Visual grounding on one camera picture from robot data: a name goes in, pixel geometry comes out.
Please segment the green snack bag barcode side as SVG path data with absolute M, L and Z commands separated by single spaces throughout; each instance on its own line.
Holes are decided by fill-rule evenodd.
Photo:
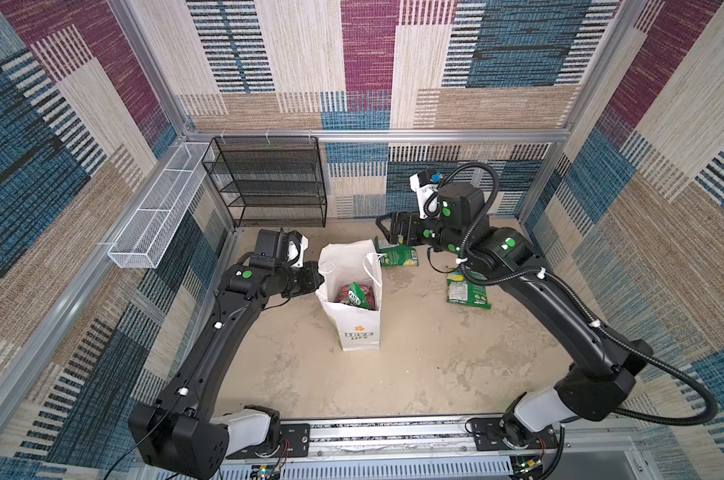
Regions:
M 392 244 L 385 238 L 376 236 L 373 239 L 376 252 L 382 267 L 417 267 L 419 259 L 414 247 L 404 244 Z

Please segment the green yellow snack bag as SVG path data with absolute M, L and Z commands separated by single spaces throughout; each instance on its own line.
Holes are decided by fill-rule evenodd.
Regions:
M 365 285 L 354 282 L 348 286 L 348 304 L 364 310 L 375 309 L 374 291 Z

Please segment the purple Fox's berries candy bag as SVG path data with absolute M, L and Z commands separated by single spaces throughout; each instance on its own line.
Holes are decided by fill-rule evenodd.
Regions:
M 356 282 L 344 285 L 339 290 L 335 302 L 364 310 L 376 309 L 374 289 Z

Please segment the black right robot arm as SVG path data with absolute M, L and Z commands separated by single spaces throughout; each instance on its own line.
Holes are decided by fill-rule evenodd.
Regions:
M 489 193 L 458 181 L 462 172 L 484 171 Z M 565 377 L 542 391 L 520 396 L 507 424 L 539 431 L 572 418 L 601 421 L 623 415 L 622 405 L 652 356 L 644 341 L 630 341 L 602 322 L 525 236 L 489 219 L 500 177 L 488 164 L 470 162 L 443 176 L 427 169 L 411 178 L 418 197 L 413 212 L 377 217 L 384 237 L 407 246 L 426 245 L 454 255 L 455 272 L 478 287 L 498 286 L 526 307 L 572 359 Z

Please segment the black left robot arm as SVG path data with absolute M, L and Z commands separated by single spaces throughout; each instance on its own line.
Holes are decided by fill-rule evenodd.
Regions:
M 262 229 L 254 250 L 221 275 L 210 317 L 184 362 L 152 403 L 138 403 L 130 414 L 145 464 L 211 479 L 230 455 L 274 455 L 284 445 L 276 410 L 248 405 L 219 420 L 213 413 L 239 347 L 271 298 L 289 301 L 323 284 L 318 263 L 304 258 L 307 248 L 297 231 Z

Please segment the white floral paper bag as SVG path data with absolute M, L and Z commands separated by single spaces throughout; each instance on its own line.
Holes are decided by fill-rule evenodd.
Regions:
M 378 350 L 381 344 L 383 274 L 374 242 L 329 244 L 319 257 L 325 282 L 316 292 L 345 351 Z

